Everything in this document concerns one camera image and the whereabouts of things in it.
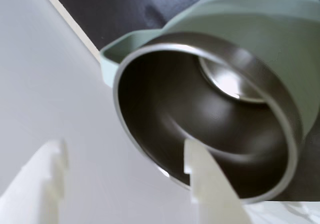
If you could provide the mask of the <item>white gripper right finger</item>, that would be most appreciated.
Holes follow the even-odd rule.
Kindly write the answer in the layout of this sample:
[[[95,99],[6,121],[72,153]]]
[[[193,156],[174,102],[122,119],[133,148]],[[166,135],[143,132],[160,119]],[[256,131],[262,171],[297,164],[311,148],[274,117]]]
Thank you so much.
[[[217,161],[196,139],[184,141],[183,170],[190,176],[196,223],[251,223],[241,200]]]

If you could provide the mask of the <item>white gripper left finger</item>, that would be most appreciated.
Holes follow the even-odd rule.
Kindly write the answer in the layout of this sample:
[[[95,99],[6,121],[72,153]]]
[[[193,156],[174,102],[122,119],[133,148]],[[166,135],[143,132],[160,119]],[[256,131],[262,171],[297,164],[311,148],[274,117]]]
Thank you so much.
[[[1,195],[1,223],[58,223],[69,167],[64,140],[43,144]]]

